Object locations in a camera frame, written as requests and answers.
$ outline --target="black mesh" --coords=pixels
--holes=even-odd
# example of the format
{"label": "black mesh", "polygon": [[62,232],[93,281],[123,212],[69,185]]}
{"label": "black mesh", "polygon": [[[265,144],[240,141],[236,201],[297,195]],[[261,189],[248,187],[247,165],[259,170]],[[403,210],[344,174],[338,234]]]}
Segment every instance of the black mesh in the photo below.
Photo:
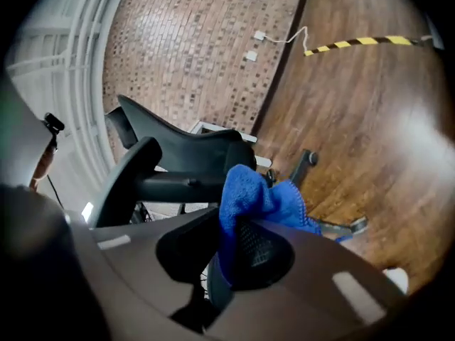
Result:
{"label": "black mesh", "polygon": [[233,290],[267,287],[292,267],[294,251],[283,237],[250,221],[240,220],[236,231]]}

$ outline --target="chair leg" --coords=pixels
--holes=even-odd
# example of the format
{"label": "chair leg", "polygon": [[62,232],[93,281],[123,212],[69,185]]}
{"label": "chair leg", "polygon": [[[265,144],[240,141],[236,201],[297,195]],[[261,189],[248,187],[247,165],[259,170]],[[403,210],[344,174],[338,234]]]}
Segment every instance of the chair leg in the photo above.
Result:
{"label": "chair leg", "polygon": [[319,157],[317,153],[305,149],[300,157],[299,164],[294,169],[291,177],[289,177],[291,182],[295,184],[296,187],[299,187],[308,173],[308,168],[314,167],[318,163],[318,160]]}
{"label": "chair leg", "polygon": [[349,225],[344,224],[334,224],[329,221],[324,221],[320,219],[315,219],[310,217],[312,220],[318,222],[319,226],[321,226],[321,230],[324,232],[331,232],[337,234],[338,236],[355,236],[357,234],[361,234],[364,232],[368,227],[368,219],[367,217],[363,216],[359,219],[352,221]]}

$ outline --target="yellow and black tape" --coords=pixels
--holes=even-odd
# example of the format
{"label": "yellow and black tape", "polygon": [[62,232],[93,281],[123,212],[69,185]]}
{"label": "yellow and black tape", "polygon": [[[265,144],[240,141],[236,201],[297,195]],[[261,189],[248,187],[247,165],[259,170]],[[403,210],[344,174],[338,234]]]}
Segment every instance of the yellow and black tape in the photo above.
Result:
{"label": "yellow and black tape", "polygon": [[340,42],[336,42],[329,45],[323,45],[322,47],[313,50],[307,50],[306,52],[304,52],[304,55],[308,57],[316,53],[327,52],[330,49],[351,47],[352,45],[375,45],[380,43],[391,43],[398,45],[423,45],[423,42],[424,42],[423,40],[409,39],[403,36],[356,38],[350,40],[342,40]]}

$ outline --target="person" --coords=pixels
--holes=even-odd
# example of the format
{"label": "person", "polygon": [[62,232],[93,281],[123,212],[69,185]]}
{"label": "person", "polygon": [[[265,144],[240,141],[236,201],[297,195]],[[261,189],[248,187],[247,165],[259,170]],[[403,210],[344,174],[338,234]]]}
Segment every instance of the person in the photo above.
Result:
{"label": "person", "polygon": [[44,116],[44,120],[42,122],[52,134],[52,139],[41,156],[29,185],[30,189],[35,192],[38,190],[38,182],[45,178],[49,173],[50,165],[52,164],[54,155],[57,152],[57,135],[65,128],[64,123],[49,112]]}
{"label": "person", "polygon": [[57,136],[53,134],[53,138],[50,141],[49,145],[45,149],[43,155],[41,156],[38,165],[36,166],[35,172],[30,182],[30,189],[33,191],[38,190],[38,182],[45,178],[50,170],[50,165],[53,162],[54,155],[57,151]]}

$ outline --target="blue microfiber cloth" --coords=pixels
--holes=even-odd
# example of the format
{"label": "blue microfiber cloth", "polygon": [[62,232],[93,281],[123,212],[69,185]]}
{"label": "blue microfiber cloth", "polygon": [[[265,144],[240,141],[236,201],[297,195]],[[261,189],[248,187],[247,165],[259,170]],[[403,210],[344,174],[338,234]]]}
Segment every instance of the blue microfiber cloth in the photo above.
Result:
{"label": "blue microfiber cloth", "polygon": [[239,216],[322,235],[318,223],[306,216],[305,202],[290,180],[268,188],[265,179],[251,168],[241,164],[231,168],[221,198],[218,249],[220,268],[229,283],[236,247],[235,223]]}

